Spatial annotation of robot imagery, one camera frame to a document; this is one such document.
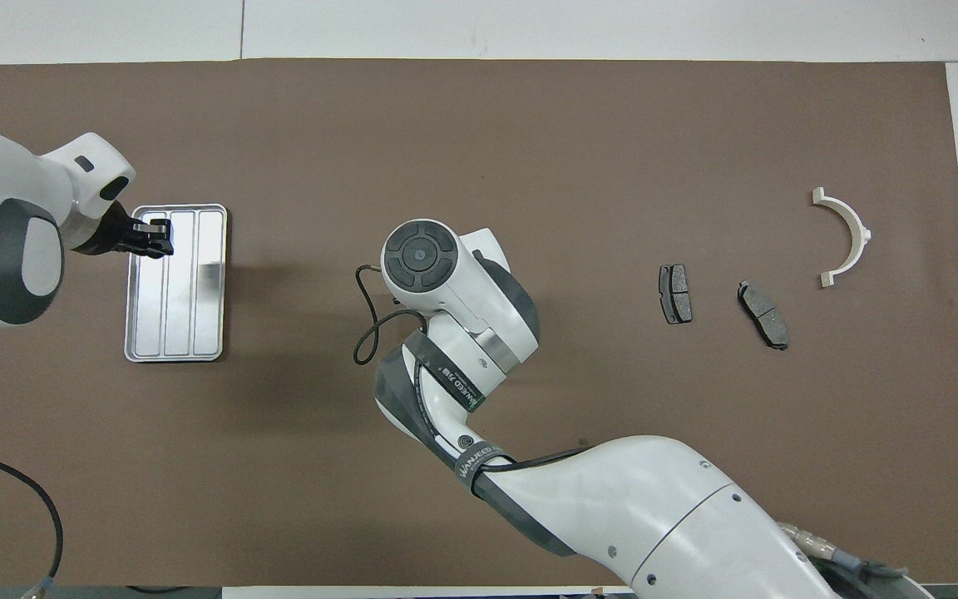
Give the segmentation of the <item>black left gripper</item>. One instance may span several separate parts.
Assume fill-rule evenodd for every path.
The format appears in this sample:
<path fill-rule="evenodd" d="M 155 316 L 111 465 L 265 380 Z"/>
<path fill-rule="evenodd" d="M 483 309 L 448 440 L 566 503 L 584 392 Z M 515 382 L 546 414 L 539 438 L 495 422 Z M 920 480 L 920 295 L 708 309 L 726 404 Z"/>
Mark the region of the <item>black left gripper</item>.
<path fill-rule="evenodd" d="M 137 230 L 143 220 L 133 219 L 119 201 L 109 205 L 91 238 L 80 245 L 84 255 L 101 255 L 117 251 L 159 259 L 175 253 L 171 242 L 171 221 L 151 219 L 149 236 Z"/>

